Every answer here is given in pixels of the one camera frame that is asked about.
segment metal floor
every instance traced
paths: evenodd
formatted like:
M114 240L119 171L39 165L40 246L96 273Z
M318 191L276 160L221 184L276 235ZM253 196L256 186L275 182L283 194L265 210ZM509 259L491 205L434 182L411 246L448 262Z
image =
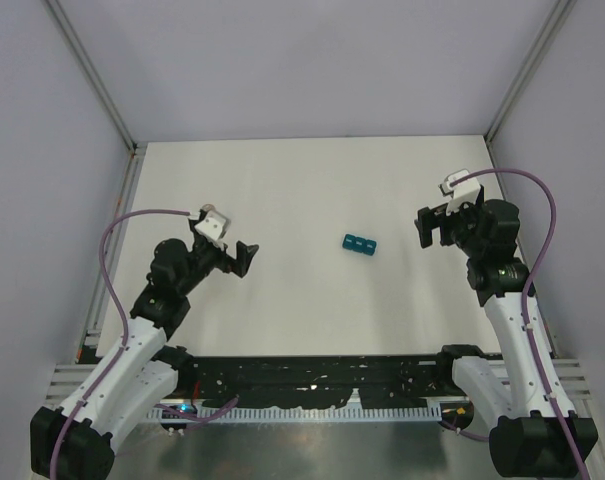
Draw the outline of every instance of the metal floor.
M488 446L435 423L210 425L141 441L139 425L109 480L493 480Z

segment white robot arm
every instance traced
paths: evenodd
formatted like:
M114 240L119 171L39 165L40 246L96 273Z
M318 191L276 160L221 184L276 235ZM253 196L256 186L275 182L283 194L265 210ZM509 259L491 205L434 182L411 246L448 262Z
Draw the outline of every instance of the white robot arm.
M415 224L423 248L432 245L432 231L439 229L441 245L456 245L469 257L467 279L498 337L509 386L497 379L487 360L476 354L479 349L471 346L443 348L447 355L462 352L453 358L450 378L489 426L489 449L499 474L573 478L577 464L550 395L583 460L597 441L597 429L591 419L575 414L553 367L534 291L524 292L529 270L515 257L518 208L504 200L485 201L476 178L460 182L468 175L467 170L449 175L440 190L451 199L419 210ZM530 323L523 316L523 295ZM530 333L534 342L529 340ZM551 385L550 395L542 375Z
M228 225L226 217L205 205L198 216L189 217L194 236L191 251L178 239L165 240L155 248L148 284L127 320L127 342L122 343L120 337L59 408L42 407L31 420L35 473L50 476L55 444L64 435L57 478L105 479L122 442L149 410L180 390L181 384L192 388L196 382L191 378L195 375L193 357L165 344L190 308L187 295L209 273L217 268L241 278L247 274L258 246L237 242L237 258L227 255L222 237ZM66 433L65 424L69 425Z

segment white wall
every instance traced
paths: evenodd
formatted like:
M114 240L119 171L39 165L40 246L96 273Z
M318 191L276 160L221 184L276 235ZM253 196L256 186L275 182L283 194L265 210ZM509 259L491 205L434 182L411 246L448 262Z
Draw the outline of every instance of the white wall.
M26 469L31 416L72 358L126 162L40 2L0 2L0 479Z
M605 418L605 1L577 2L495 142L497 163L539 174L558 203L556 240L537 282L563 350L577 355ZM546 200L506 179L534 258Z
M142 141L484 134L553 0L63 0Z

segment blue block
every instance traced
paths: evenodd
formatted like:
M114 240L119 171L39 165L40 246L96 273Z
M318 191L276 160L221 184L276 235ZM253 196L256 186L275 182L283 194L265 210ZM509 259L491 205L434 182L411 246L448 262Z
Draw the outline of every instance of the blue block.
M366 253L367 255L373 255L375 253L375 247L377 246L378 242L376 242L375 240L367 240L364 244L364 252L362 253Z
M367 240L366 238L356 237L347 233L342 241L342 248L346 250L352 250L358 253L364 253L365 255L373 255L375 248L378 243L374 240Z
M355 235L346 234L344 236L344 241L342 242L342 248L346 248L347 250L353 250L355 245Z

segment white table surface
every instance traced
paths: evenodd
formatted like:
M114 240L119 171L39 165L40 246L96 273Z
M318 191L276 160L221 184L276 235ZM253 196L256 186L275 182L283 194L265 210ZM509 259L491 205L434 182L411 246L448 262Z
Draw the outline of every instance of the white table surface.
M465 255L437 234L422 250L413 225L419 208L444 202L446 175L490 166L480 136L149 144L133 210L213 203L232 219L231 254L236 240L260 245L243 280L216 270L189 295L170 344L200 356L426 354L450 343L498 352ZM500 197L495 177L481 181ZM376 240L375 255L342 249L346 233ZM185 218L129 221L114 275L127 311L171 237L191 247ZM98 355L119 332L111 302Z

